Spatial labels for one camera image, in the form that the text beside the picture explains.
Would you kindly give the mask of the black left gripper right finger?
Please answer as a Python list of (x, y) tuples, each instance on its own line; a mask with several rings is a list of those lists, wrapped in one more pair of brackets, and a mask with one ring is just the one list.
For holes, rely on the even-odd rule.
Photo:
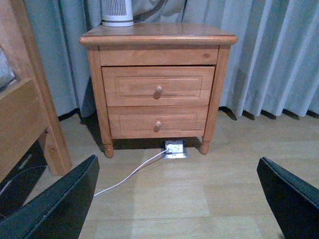
[(319, 190), (262, 157), (257, 166), (266, 200), (286, 239), (319, 237)]

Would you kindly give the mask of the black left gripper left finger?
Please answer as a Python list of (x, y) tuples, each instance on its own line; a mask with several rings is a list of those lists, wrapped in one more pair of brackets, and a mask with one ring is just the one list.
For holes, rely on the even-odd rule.
[(2, 239), (77, 239), (99, 174), (95, 155), (0, 222)]

